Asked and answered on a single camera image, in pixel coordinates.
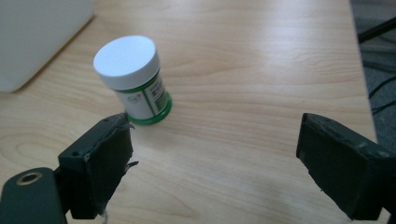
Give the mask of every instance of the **bottle label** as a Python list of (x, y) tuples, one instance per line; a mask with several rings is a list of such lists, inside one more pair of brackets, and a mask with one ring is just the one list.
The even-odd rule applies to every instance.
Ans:
[(133, 119), (151, 119), (159, 115), (168, 103), (168, 94), (159, 75), (151, 80), (144, 89), (134, 92), (116, 91), (125, 106), (125, 110)]

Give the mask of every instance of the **white object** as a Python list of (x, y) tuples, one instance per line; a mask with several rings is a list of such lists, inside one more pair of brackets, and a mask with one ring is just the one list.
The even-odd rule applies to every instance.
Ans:
[(170, 111), (171, 98), (160, 77), (154, 42), (130, 35), (104, 45), (93, 59), (103, 82), (116, 92), (132, 122), (152, 124)]
[(15, 91), (88, 22), (91, 0), (0, 0), (0, 91)]

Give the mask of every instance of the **supplement container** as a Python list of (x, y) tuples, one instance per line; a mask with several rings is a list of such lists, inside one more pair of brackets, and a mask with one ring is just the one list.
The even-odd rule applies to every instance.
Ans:
[(153, 124), (169, 114), (172, 98), (163, 85), (151, 39), (142, 35), (115, 39), (96, 53), (93, 67), (117, 94), (131, 122)]

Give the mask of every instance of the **white lid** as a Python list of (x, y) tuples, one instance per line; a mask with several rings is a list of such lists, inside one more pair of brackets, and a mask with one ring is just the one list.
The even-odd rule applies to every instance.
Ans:
[(142, 35), (128, 35), (104, 45), (93, 59), (93, 67), (113, 90), (139, 87), (160, 70), (154, 42)]

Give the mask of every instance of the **table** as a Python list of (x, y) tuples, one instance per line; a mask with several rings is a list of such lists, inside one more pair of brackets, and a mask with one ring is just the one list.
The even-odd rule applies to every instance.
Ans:
[(109, 223), (350, 222), (295, 158), (304, 112), (375, 140), (348, 1), (93, 2), (92, 21), (53, 60), (0, 94), (0, 184), (55, 169), (123, 110), (92, 59), (112, 39), (147, 35), (173, 108), (132, 131), (140, 163), (109, 202)]

